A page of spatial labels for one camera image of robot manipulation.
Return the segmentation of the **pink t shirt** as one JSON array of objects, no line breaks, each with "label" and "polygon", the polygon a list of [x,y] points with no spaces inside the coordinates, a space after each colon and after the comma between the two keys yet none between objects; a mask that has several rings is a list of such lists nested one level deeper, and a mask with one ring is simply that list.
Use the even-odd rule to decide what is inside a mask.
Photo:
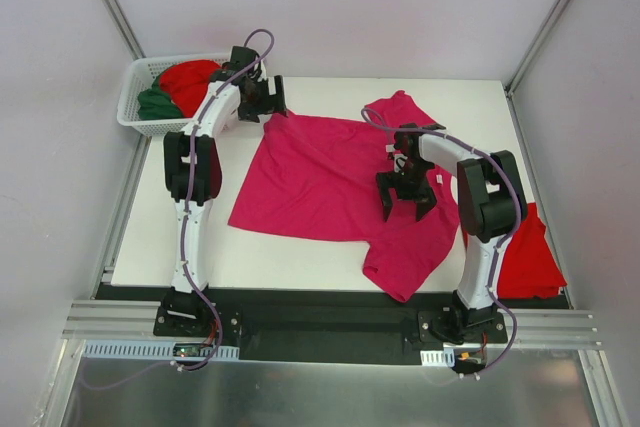
[{"label": "pink t shirt", "polygon": [[408,301],[450,253],[459,231],[451,176],[427,179],[436,206],[422,219],[401,201],[383,216],[375,176],[391,170],[385,132],[362,121],[272,117],[236,198],[230,226],[303,239],[363,241],[365,277]]}]

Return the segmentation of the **white perforated plastic basket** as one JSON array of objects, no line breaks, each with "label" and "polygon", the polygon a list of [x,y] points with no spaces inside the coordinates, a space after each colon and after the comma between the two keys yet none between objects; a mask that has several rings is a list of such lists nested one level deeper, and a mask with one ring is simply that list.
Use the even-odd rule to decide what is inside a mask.
[{"label": "white perforated plastic basket", "polygon": [[180,130],[203,101],[209,76],[229,57],[196,54],[134,61],[125,73],[118,122],[146,136]]}]

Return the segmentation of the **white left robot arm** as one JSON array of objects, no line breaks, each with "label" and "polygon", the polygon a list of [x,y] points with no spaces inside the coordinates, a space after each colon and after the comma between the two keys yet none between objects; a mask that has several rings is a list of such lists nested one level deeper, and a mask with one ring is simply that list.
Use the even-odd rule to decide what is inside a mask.
[{"label": "white left robot arm", "polygon": [[208,284],[208,218],[222,186],[216,137],[231,120],[257,123],[274,114],[287,114],[283,78],[269,79],[263,56],[247,46],[235,46],[230,60],[212,74],[192,119],[164,136],[164,180],[178,223],[171,281],[175,291],[190,294]]}]

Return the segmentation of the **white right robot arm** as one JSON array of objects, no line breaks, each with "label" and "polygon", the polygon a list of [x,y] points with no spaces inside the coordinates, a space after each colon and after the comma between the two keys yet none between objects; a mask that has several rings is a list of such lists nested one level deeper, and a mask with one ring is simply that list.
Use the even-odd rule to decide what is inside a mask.
[{"label": "white right robot arm", "polygon": [[427,172],[440,167],[456,179],[458,217],[469,236],[462,278],[454,298],[463,309],[449,320],[452,335],[470,342],[485,330],[479,310],[497,304],[497,281],[506,247],[527,215],[527,202],[514,155],[506,150],[486,153],[450,135],[443,126],[400,128],[384,126],[393,136],[389,156],[404,163],[378,173],[376,184],[383,218],[388,219],[393,197],[416,205],[422,219],[436,205]]}]

